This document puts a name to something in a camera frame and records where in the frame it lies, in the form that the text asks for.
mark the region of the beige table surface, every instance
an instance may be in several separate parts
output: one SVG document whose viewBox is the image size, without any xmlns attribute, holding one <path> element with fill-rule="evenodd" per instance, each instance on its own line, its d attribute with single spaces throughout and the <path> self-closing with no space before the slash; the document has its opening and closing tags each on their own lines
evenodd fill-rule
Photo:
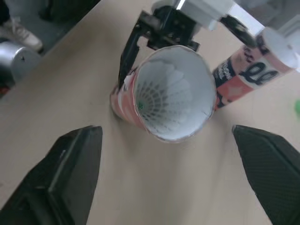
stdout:
<svg viewBox="0 0 300 225">
<path fill-rule="evenodd" d="M 89 225 L 268 225 L 245 176 L 233 124 L 283 135 L 300 150 L 300 75 L 292 73 L 216 112 L 182 144 L 118 121 L 109 106 L 120 54 L 149 0 L 102 0 L 0 101 L 0 207 L 55 140 L 101 125 L 100 174 Z M 196 37 L 213 69 L 241 43 L 221 25 Z"/>
</svg>

